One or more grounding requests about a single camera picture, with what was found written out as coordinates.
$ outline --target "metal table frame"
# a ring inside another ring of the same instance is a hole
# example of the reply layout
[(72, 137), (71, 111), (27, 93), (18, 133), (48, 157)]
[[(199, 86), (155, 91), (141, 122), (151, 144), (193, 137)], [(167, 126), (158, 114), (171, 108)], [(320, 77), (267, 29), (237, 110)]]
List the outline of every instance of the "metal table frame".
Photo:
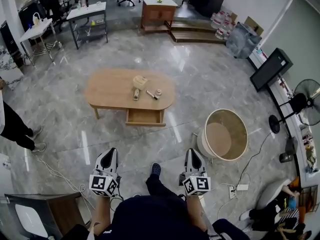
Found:
[(71, 30), (71, 33), (72, 33), (72, 37), (73, 37), (73, 41), (75, 43), (75, 47), (76, 47), (77, 50), (79, 49), (77, 41), (81, 41), (81, 39), (79, 39), (79, 34), (77, 35), (77, 37), (75, 36), (75, 31), (77, 31), (78, 28), (77, 28), (77, 24), (75, 24), (75, 26), (73, 27), (73, 22), (75, 22), (77, 20), (81, 20), (81, 19), (87, 18), (87, 22), (86, 22), (86, 24), (87, 24), (89, 22), (89, 17), (96, 16), (96, 15), (103, 15), (105, 37), (106, 37), (106, 42), (108, 43), (108, 28), (107, 28), (107, 21), (106, 21), (106, 10), (86, 13), (86, 14), (83, 14), (83, 15), (80, 15), (80, 16), (77, 16), (77, 17), (70, 18), (68, 20), (69, 21), (70, 30)]
[(30, 62), (31, 62), (31, 64), (32, 64), (33, 66), (35, 66), (35, 61), (33, 61), (33, 60), (35, 59), (35, 57), (36, 57), (36, 56), (39, 56), (39, 55), (43, 55), (43, 54), (48, 54), (50, 60), (51, 60), (52, 62), (54, 62), (54, 59), (53, 59), (52, 56), (51, 56), (51, 50), (52, 50), (52, 48), (55, 47), (57, 44), (59, 45), (60, 42), (59, 42), (58, 39), (57, 39), (56, 31), (55, 31), (55, 28), (54, 28), (54, 25), (53, 25), (52, 22), (51, 22), (50, 26), (51, 26), (52, 33), (53, 33), (53, 36), (54, 36), (54, 42), (46, 43), (46, 42), (44, 41), (44, 39), (42, 38), (42, 35), (44, 34), (44, 32), (43, 32), (43, 33), (39, 36), (40, 39), (41, 39), (41, 42), (42, 42), (43, 46), (39, 45), (39, 43), (37, 42), (37, 38), (38, 38), (38, 37), (35, 38), (34, 40), (35, 40), (35, 43), (36, 43), (36, 47), (35, 47), (35, 49), (33, 50), (33, 52), (32, 52), (31, 55), (28, 54), (28, 52), (27, 52), (27, 50), (26, 50), (23, 42), (20, 42), (20, 44), (21, 44), (21, 46), (22, 46), (22, 48), (23, 48), (23, 50), (24, 50), (27, 58), (30, 60)]

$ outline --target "large round bin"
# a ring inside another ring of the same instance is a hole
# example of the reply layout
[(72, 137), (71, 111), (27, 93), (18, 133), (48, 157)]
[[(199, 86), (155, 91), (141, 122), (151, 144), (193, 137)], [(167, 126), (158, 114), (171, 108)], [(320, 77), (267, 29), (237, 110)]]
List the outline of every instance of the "large round bin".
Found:
[(236, 113), (218, 109), (208, 116), (196, 142), (204, 156), (234, 161), (245, 152), (248, 133), (244, 122)]

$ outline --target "black fan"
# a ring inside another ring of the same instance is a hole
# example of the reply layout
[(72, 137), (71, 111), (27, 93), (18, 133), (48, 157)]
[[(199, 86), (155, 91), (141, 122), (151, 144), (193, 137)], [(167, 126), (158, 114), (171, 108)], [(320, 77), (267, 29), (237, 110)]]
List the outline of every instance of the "black fan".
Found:
[(320, 84), (312, 79), (301, 81), (294, 90), (293, 97), (286, 103), (289, 103), (293, 112), (284, 119), (278, 120), (275, 115), (269, 117), (271, 130), (277, 134), (280, 131), (280, 122), (294, 114), (299, 114), (298, 118), (302, 124), (314, 126), (320, 122)]

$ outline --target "wooden coffee table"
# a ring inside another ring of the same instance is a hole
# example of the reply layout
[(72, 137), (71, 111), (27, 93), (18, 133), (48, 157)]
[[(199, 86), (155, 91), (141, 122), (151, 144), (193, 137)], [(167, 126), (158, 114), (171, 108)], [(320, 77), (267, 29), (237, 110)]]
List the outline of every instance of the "wooden coffee table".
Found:
[[(146, 88), (139, 93), (139, 99), (133, 100), (135, 87), (133, 78), (137, 75), (146, 77)], [(146, 90), (154, 94), (161, 89), (158, 100), (153, 99)], [(129, 126), (164, 127), (165, 109), (175, 99), (175, 86), (166, 75), (133, 69), (100, 69), (93, 73), (87, 83), (84, 96), (94, 109), (99, 119), (97, 109), (126, 110), (126, 124)]]

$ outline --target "wooden step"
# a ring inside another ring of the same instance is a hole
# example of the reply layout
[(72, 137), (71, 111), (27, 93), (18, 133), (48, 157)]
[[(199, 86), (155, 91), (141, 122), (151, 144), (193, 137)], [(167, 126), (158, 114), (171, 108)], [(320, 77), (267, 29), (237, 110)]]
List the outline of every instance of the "wooden step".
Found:
[(198, 31), (171, 31), (173, 41), (176, 43), (210, 43), (225, 44), (226, 40), (221, 40), (214, 33)]
[(172, 22), (172, 31), (197, 31), (197, 32), (211, 32), (215, 33), (216, 30), (210, 25), (211, 21), (208, 22), (194, 22), (194, 21), (178, 21)]

